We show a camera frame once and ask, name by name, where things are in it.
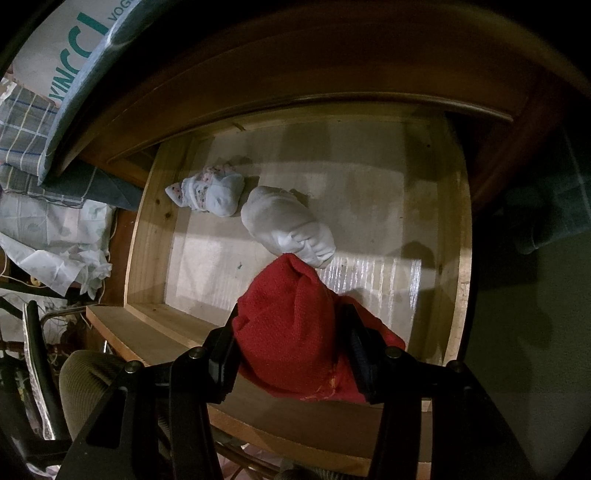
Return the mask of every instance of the rolled sock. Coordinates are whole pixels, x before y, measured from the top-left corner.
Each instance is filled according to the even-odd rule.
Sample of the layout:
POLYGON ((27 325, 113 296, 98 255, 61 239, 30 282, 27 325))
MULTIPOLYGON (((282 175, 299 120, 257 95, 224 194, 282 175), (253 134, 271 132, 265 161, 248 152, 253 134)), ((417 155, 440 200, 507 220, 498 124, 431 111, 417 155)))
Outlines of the rolled sock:
POLYGON ((242 207, 241 218, 251 236, 274 255, 293 253, 318 268, 335 254, 330 229, 283 189, 255 188, 242 207))
POLYGON ((234 215, 244 189, 244 177, 232 173, 225 177, 214 175, 205 194, 205 208, 218 217, 234 215))
POLYGON ((187 197, 183 195, 181 182, 173 183, 170 187, 166 187, 164 191, 177 206, 186 207, 189 205, 187 197))
POLYGON ((206 167, 200 173, 167 187, 165 192, 179 207, 225 217, 236 212, 243 189, 244 177, 226 164, 206 167))

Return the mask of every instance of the checkered cloth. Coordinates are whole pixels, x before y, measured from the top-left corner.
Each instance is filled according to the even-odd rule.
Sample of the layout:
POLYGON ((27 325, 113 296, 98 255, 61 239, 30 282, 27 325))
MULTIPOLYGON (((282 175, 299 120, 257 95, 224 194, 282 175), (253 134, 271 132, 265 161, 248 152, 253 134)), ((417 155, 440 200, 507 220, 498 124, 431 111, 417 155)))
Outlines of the checkered cloth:
POLYGON ((82 207, 84 197, 52 192, 40 187, 37 182, 38 178, 35 175, 19 170, 12 165, 0 165, 0 186, 3 191, 29 195, 29 197, 43 199, 65 207, 82 207))
MULTIPOLYGON (((41 154, 57 113, 56 106, 17 85, 0 103, 0 185, 6 192, 26 194, 68 207, 84 197, 61 194, 38 185, 41 154)), ((93 176, 87 180, 86 191, 93 176)))

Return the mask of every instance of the red knitted fabric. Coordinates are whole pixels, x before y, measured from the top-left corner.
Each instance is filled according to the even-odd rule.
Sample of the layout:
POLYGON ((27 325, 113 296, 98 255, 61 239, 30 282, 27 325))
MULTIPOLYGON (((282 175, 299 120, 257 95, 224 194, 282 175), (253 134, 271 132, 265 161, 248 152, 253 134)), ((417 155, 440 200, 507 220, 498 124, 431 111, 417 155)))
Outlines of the red knitted fabric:
POLYGON ((241 374, 275 397, 364 403, 349 360, 336 342, 335 310, 355 305, 366 327, 387 345, 404 341, 348 296, 339 297, 311 266, 284 254, 259 273, 238 299, 232 322, 242 351, 241 374))

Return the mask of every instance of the wood grain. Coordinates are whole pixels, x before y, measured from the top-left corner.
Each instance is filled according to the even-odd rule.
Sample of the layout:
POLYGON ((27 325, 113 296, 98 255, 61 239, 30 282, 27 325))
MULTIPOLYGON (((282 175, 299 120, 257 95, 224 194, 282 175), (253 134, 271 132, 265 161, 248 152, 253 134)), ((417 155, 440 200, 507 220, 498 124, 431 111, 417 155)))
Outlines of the wood grain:
POLYGON ((164 303, 127 303, 125 310, 187 348, 202 345, 216 327, 164 303))
POLYGON ((111 276, 105 279, 105 294, 100 302, 103 305, 121 307, 123 306, 127 262, 137 212, 117 209, 115 215, 116 230, 113 238, 109 241, 109 252, 111 253, 109 262, 113 267, 111 268, 111 276))
POLYGON ((488 11, 435 2, 307 5, 179 55, 107 110, 89 113, 65 158, 107 163, 240 111, 314 99, 371 96, 511 118, 546 70, 590 94, 568 60, 488 11))
POLYGON ((131 240, 135 248, 132 247, 127 264, 125 303, 164 300, 170 240, 178 212, 164 187, 177 181, 187 152, 195 147, 193 137, 184 136, 166 142, 158 150, 154 162, 158 168, 153 166, 150 171, 131 240))
POLYGON ((470 191, 462 150, 447 122, 431 123, 439 162, 437 279, 422 358, 446 365, 457 358, 466 321, 472 272, 470 191))
POLYGON ((157 365, 176 359, 187 349, 136 318, 123 307, 92 306, 87 317, 125 360, 157 365))

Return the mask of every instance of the bolt head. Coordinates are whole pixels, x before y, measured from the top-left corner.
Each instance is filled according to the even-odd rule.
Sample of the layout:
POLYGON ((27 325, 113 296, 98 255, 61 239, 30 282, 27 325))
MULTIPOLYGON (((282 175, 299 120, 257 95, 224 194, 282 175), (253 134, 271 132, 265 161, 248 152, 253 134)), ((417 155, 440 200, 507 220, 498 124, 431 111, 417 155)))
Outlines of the bolt head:
POLYGON ((196 360, 198 358, 202 358, 205 355, 205 353, 205 348, 203 348, 202 346, 194 346, 189 350, 189 357, 196 360))
POLYGON ((139 360, 132 360, 131 362, 127 362, 125 364, 125 371, 129 374, 134 374, 138 372, 143 366, 144 364, 139 360))
POLYGON ((386 348, 386 356, 392 360, 402 357, 403 351, 397 346, 389 346, 386 348))

